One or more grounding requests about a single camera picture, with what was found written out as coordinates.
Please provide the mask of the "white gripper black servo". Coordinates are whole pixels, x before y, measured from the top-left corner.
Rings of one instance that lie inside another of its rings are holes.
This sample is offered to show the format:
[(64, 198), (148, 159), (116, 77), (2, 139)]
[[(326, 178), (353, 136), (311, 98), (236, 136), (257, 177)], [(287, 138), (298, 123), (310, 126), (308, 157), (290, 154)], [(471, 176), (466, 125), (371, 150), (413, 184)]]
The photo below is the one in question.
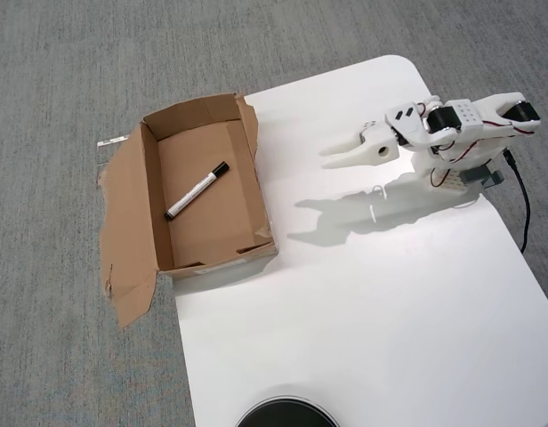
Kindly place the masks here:
[(399, 158), (399, 146), (390, 127), (373, 127), (376, 121), (363, 124), (344, 140), (319, 154), (326, 157), (322, 168), (336, 169), (366, 164), (385, 164)]

